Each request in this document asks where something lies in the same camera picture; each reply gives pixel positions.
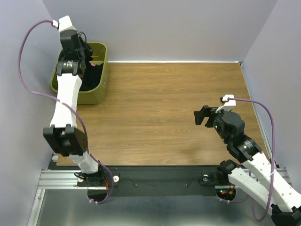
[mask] robotic arm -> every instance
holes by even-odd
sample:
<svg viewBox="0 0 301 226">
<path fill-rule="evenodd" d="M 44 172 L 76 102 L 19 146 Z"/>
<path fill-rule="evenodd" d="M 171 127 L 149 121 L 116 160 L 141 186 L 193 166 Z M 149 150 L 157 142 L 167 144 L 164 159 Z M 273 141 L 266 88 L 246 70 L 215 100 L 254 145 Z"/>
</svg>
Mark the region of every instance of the robotic arm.
<svg viewBox="0 0 301 226">
<path fill-rule="evenodd" d="M 57 98 L 75 111 L 80 86 L 87 67 L 91 66 L 92 49 L 82 40 L 69 16 L 59 19 L 57 24 L 63 50 L 56 66 Z M 69 157 L 81 169 L 83 178 L 103 178 L 103 169 L 92 159 L 87 149 L 87 136 L 77 129 L 76 116 L 57 102 L 50 126 L 43 129 L 43 136 L 55 153 Z"/>
<path fill-rule="evenodd" d="M 214 127 L 229 153 L 244 167 L 248 168 L 259 180 L 252 179 L 233 161 L 227 160 L 218 168 L 223 180 L 237 185 L 264 208 L 268 202 L 271 164 L 265 157 L 258 144 L 244 133 L 245 122 L 231 110 L 236 106 L 233 95 L 221 98 L 224 103 L 221 107 L 203 106 L 200 111 L 195 111 L 195 123 L 201 125 L 205 117 L 208 121 L 206 127 Z M 268 213 L 277 226 L 301 225 L 301 194 L 296 192 L 274 170 L 273 194 Z"/>
</svg>

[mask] gray wall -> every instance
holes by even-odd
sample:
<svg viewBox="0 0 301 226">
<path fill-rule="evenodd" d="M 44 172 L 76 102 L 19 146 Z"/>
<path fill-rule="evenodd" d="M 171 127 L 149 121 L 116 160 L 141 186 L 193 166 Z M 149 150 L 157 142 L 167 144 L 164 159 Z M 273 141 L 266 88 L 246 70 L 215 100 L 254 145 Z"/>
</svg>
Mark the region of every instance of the gray wall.
<svg viewBox="0 0 301 226">
<path fill-rule="evenodd" d="M 40 171 L 52 151 L 42 136 L 54 112 L 54 102 L 25 91 L 17 74 L 21 41 L 34 23 L 50 19 L 40 0 L 0 2 L 0 225 L 25 226 L 32 208 Z M 41 25 L 24 48 L 22 71 L 34 90 L 49 91 L 58 55 L 58 34 Z"/>
<path fill-rule="evenodd" d="M 110 60 L 241 61 L 276 0 L 44 0 Z"/>
<path fill-rule="evenodd" d="M 254 100 L 269 107 L 276 126 L 276 160 L 287 167 L 294 187 L 300 180 L 301 1 L 278 0 L 242 64 Z M 257 107 L 270 143 L 270 122 Z"/>
</svg>

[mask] wooden tabletop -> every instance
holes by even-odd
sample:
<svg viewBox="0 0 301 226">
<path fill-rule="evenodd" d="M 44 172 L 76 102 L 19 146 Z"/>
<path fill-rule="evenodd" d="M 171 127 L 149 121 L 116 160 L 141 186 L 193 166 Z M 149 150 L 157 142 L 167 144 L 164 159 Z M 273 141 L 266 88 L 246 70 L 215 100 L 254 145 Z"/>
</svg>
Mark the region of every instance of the wooden tabletop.
<svg viewBox="0 0 301 226">
<path fill-rule="evenodd" d="M 110 64 L 105 100 L 78 106 L 91 153 L 107 165 L 219 164 L 233 159 L 213 128 L 193 111 L 220 97 L 249 98 L 238 64 Z M 265 149 L 253 106 L 234 109 L 245 133 Z M 72 165 L 59 156 L 58 165 Z"/>
</svg>

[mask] olive green plastic container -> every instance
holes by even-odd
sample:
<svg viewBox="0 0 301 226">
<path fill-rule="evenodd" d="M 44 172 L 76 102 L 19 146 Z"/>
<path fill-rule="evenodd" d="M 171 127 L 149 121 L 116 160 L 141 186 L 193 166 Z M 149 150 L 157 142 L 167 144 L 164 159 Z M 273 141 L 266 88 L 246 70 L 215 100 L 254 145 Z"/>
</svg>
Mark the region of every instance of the olive green plastic container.
<svg viewBox="0 0 301 226">
<path fill-rule="evenodd" d="M 103 62 L 103 71 L 100 78 L 100 83 L 92 90 L 80 91 L 77 104 L 78 105 L 98 105 L 104 99 L 106 81 L 109 75 L 109 64 L 108 64 L 108 49 L 106 45 L 99 42 L 88 42 L 93 50 L 93 61 L 94 64 L 101 64 Z M 52 79 L 50 82 L 51 89 L 57 93 L 57 79 L 56 69 L 54 69 Z"/>
</svg>

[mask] green bin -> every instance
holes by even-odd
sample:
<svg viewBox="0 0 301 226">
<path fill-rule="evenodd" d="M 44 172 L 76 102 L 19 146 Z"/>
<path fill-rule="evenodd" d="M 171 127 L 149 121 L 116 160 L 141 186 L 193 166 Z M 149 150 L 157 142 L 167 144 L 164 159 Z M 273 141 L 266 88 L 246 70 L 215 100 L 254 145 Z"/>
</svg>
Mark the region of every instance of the green bin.
<svg viewBox="0 0 301 226">
<path fill-rule="evenodd" d="M 102 63 L 103 70 L 100 78 L 100 83 L 92 90 L 80 91 L 78 96 L 78 105 L 98 105 L 104 99 L 106 81 L 109 74 L 109 64 L 108 64 L 108 49 L 106 45 L 99 42 L 88 42 L 93 50 L 93 61 L 92 63 Z M 52 79 L 50 82 L 51 89 L 57 93 L 57 79 L 56 79 L 56 69 L 54 69 Z"/>
</svg>

